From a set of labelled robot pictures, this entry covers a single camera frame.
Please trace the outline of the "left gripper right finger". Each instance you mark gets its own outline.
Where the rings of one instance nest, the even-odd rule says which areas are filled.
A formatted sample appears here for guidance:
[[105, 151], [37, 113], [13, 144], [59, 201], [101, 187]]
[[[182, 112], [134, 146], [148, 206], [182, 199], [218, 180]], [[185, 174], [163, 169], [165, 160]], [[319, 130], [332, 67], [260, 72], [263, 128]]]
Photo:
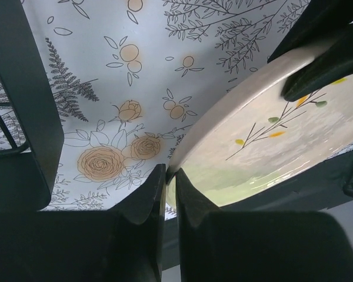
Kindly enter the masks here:
[[223, 211], [176, 173], [182, 281], [353, 281], [353, 248], [330, 215]]

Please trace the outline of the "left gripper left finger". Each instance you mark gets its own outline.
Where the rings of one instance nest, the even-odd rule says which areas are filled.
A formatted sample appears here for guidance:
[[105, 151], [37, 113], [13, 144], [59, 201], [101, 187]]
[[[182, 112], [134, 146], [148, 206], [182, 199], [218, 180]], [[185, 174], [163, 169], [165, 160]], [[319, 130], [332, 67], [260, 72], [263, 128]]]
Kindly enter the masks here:
[[0, 281], [160, 281], [166, 167], [108, 210], [1, 211]]

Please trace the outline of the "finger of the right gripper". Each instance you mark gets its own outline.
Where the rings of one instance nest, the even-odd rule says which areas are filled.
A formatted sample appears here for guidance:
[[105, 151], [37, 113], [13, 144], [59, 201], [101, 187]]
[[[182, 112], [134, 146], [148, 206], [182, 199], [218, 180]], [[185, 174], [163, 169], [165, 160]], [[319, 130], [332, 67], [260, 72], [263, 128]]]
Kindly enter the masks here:
[[322, 55], [291, 75], [281, 91], [281, 97], [294, 102], [338, 79], [353, 74], [353, 23]]
[[292, 49], [348, 26], [353, 21], [353, 1], [311, 1], [268, 62]]

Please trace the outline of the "cream green plate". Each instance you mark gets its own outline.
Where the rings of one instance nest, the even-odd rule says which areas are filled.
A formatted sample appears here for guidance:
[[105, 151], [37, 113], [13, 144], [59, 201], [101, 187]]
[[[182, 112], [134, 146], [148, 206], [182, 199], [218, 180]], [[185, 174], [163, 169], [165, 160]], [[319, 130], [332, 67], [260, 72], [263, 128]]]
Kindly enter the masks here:
[[183, 170], [217, 206], [282, 183], [353, 143], [353, 75], [287, 102], [287, 79], [319, 51], [290, 51], [252, 74], [217, 102], [176, 147], [169, 182]]

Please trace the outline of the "black wire dish rack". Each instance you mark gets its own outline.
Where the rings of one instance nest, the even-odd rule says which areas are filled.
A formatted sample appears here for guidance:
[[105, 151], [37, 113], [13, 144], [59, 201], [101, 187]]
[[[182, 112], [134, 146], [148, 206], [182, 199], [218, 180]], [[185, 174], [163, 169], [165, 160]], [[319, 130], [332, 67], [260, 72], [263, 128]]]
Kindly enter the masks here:
[[19, 1], [0, 1], [0, 81], [25, 135], [0, 151], [0, 210], [41, 210], [50, 200], [64, 134], [51, 87]]

